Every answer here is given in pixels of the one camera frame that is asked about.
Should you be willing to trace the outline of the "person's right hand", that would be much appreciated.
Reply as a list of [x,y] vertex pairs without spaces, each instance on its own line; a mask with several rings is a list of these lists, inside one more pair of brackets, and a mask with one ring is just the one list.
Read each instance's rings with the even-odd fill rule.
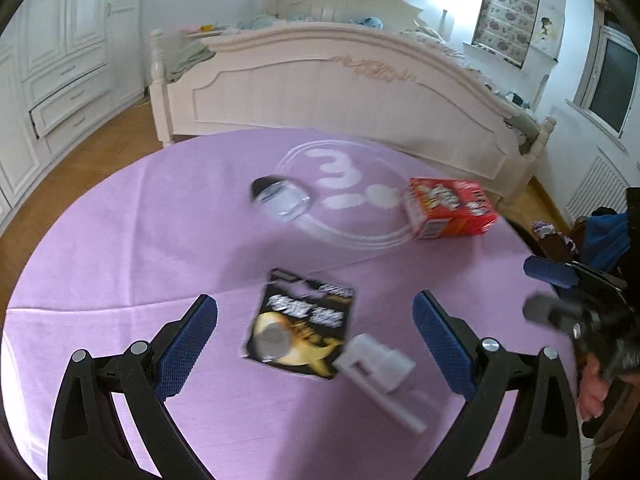
[[588,353],[577,397],[578,412],[584,422],[603,414],[604,401],[609,391],[610,384],[600,377],[600,362],[592,353]]

